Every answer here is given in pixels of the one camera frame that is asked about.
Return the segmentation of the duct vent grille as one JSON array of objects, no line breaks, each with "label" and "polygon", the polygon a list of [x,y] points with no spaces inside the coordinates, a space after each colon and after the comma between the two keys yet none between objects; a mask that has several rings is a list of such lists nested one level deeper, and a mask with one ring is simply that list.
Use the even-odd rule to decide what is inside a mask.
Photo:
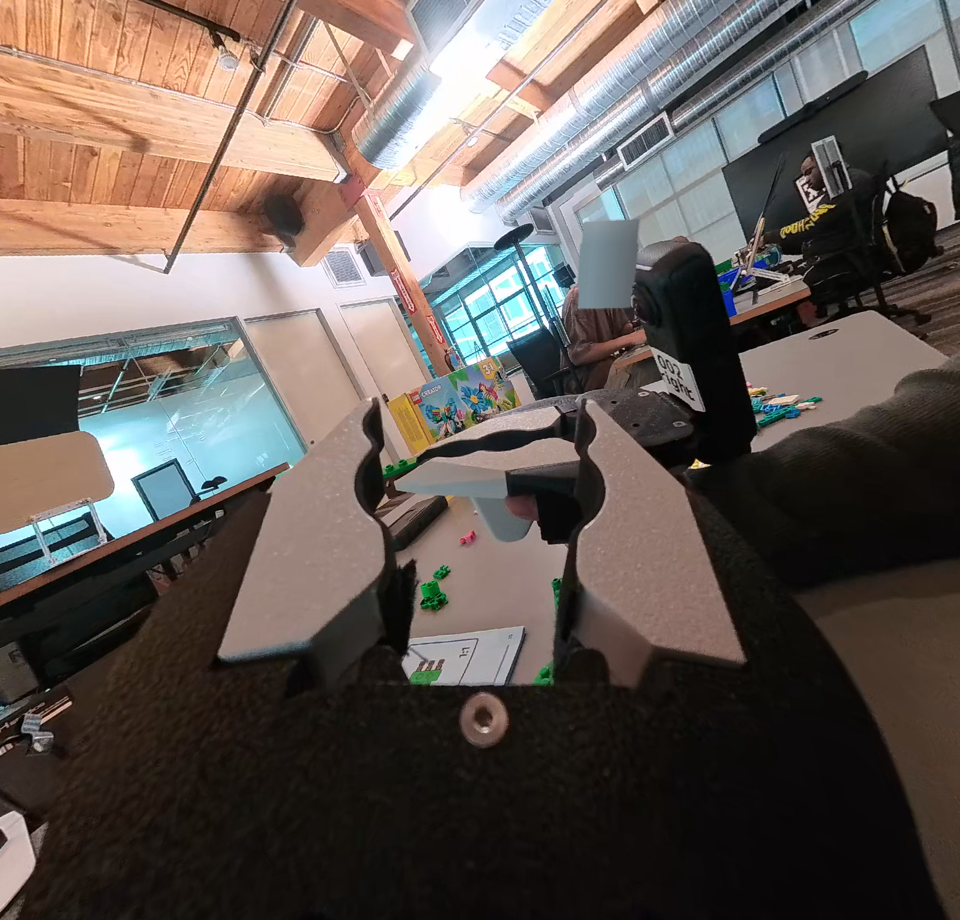
[{"label": "duct vent grille", "polygon": [[653,152],[674,139],[675,131],[666,111],[646,122],[616,148],[623,170],[632,170]]}]

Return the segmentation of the large black screen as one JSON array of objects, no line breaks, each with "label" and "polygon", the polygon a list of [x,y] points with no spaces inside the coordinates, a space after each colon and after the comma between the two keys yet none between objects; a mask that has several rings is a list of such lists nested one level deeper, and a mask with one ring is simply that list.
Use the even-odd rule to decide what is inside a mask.
[{"label": "large black screen", "polygon": [[931,103],[938,97],[926,47],[882,70],[859,72],[758,136],[722,170],[745,236],[760,215],[768,229],[807,212],[796,188],[813,142],[834,135],[849,166],[899,174],[946,150]]}]

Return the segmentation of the pile of assorted toy bricks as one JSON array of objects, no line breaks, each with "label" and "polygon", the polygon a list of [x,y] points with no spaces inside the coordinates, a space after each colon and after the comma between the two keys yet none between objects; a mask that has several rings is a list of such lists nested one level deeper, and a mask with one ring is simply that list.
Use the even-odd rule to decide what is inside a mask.
[{"label": "pile of assorted toy bricks", "polygon": [[822,404],[821,396],[775,393],[764,386],[747,384],[750,407],[756,428],[761,431],[776,423],[793,420]]}]

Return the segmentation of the black flag panel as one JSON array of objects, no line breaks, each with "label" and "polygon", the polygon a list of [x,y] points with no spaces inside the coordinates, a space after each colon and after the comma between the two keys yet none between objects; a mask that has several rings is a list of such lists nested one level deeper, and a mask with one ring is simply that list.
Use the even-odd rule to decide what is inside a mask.
[{"label": "black flag panel", "polygon": [[79,430],[78,365],[7,367],[1,370],[1,444]]}]

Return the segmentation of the white door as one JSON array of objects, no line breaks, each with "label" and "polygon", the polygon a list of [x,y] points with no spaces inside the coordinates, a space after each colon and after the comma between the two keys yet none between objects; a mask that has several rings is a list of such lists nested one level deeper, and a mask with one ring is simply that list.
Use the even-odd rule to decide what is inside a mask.
[{"label": "white door", "polygon": [[433,379],[395,298],[344,303],[339,310],[378,393],[387,401]]},{"label": "white door", "polygon": [[267,316],[244,326],[304,446],[318,446],[361,402],[320,315]]}]

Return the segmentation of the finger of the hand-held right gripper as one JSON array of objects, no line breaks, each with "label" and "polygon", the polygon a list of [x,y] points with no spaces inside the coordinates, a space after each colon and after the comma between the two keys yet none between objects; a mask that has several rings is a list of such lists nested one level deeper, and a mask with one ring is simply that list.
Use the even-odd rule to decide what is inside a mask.
[{"label": "finger of the hand-held right gripper", "polygon": [[500,542],[525,538],[533,522],[510,513],[506,506],[508,474],[562,463],[560,440],[535,440],[508,451],[476,451],[461,457],[435,457],[398,478],[398,491],[466,497],[489,533]]},{"label": "finger of the hand-held right gripper", "polygon": [[561,435],[561,418],[494,418],[433,444],[417,461],[507,452]]}]

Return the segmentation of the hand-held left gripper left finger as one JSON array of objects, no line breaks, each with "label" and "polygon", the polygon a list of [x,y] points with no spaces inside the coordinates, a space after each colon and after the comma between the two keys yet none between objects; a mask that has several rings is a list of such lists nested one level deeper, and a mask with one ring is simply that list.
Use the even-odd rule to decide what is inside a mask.
[{"label": "hand-held left gripper left finger", "polygon": [[400,568],[376,518],[383,445],[380,401],[366,398],[275,482],[221,662],[301,659],[333,687],[371,648],[400,652]]}]

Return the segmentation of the yellow toy box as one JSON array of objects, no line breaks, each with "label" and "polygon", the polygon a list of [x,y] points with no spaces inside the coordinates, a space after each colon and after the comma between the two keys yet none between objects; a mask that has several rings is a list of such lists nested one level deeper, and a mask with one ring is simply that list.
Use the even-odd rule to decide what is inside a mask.
[{"label": "yellow toy box", "polygon": [[411,454],[461,434],[522,399],[496,359],[486,358],[440,376],[387,402],[387,409]]}]

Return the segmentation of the black floor lamp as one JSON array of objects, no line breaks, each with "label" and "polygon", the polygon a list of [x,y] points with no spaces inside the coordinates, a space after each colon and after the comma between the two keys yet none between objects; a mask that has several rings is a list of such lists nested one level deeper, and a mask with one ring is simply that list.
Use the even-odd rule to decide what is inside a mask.
[{"label": "black floor lamp", "polygon": [[[526,241],[533,231],[534,227],[531,224],[521,225],[508,230],[507,233],[503,234],[495,242],[494,249],[497,252],[512,251],[516,255],[519,264],[518,268],[524,280],[526,294],[532,302],[536,327],[543,326],[547,329],[553,329],[552,315],[547,308],[544,297],[536,285],[537,282],[534,278],[532,268],[522,248],[522,242]],[[519,338],[523,335],[513,334],[510,338]]]}]

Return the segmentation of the long wooden desk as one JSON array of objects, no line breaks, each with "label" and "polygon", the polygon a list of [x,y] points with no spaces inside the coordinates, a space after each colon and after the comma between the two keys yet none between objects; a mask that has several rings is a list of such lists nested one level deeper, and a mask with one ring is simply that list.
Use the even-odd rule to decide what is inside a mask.
[{"label": "long wooden desk", "polygon": [[46,616],[97,599],[209,540],[253,495],[289,470],[282,462],[145,528],[116,538],[2,592],[2,644],[38,630]]}]

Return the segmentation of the white instruction booklet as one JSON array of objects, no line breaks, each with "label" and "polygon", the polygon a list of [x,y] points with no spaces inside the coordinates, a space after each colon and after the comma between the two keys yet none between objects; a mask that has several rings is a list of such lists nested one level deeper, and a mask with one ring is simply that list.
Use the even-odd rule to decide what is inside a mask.
[{"label": "white instruction booklet", "polygon": [[402,669],[415,686],[503,686],[525,633],[524,626],[513,626],[413,638]]}]

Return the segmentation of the wooden column with red signs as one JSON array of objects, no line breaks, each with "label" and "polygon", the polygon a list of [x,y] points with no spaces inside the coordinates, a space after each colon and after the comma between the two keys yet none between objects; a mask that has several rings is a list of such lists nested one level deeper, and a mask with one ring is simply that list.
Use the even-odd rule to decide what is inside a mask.
[{"label": "wooden column with red signs", "polygon": [[386,268],[394,290],[437,376],[450,374],[453,371],[450,362],[450,342],[433,314],[413,267],[403,252],[399,235],[390,225],[379,194],[369,189],[361,190],[353,208]]}]

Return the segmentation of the black office chair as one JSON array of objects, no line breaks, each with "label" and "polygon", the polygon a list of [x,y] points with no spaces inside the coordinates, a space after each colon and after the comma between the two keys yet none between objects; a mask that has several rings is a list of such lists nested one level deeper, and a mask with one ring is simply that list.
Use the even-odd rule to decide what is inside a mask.
[{"label": "black office chair", "polygon": [[538,399],[576,396],[583,392],[577,369],[553,329],[538,326],[519,338],[509,338],[507,345]]},{"label": "black office chair", "polygon": [[912,318],[918,326],[931,321],[931,315],[915,308],[901,308],[887,300],[883,287],[886,283],[905,278],[899,275],[883,234],[884,214],[890,194],[901,188],[887,175],[886,170],[874,175],[875,188],[870,207],[870,221],[863,228],[856,220],[858,242],[842,254],[843,270],[832,278],[837,284],[838,302],[835,305],[841,316],[868,309],[862,295],[871,293],[874,303],[871,308],[889,319]]}]

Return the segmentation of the person's right forearm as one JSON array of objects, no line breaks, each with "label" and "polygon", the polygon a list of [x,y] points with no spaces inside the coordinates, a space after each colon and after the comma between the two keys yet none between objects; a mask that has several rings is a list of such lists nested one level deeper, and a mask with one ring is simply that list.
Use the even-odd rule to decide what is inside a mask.
[{"label": "person's right forearm", "polygon": [[783,583],[799,589],[959,555],[959,358],[891,398],[687,472]]}]

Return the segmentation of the grey desk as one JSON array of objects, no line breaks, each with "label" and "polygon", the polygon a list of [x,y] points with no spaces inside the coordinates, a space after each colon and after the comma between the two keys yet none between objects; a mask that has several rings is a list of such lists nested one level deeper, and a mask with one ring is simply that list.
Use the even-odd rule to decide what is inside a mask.
[{"label": "grey desk", "polygon": [[[874,312],[855,314],[741,355],[748,381],[821,395],[817,426],[884,401],[911,372],[940,365],[929,343]],[[518,542],[493,538],[458,546],[473,508],[453,499],[401,560],[427,578],[451,562],[450,608],[414,615],[414,636],[526,627],[514,680],[526,683],[550,658],[549,580],[565,551],[535,530]],[[946,914],[958,918],[958,560],[845,580],[798,595],[798,602],[840,657],[891,747],[918,822]]]}]

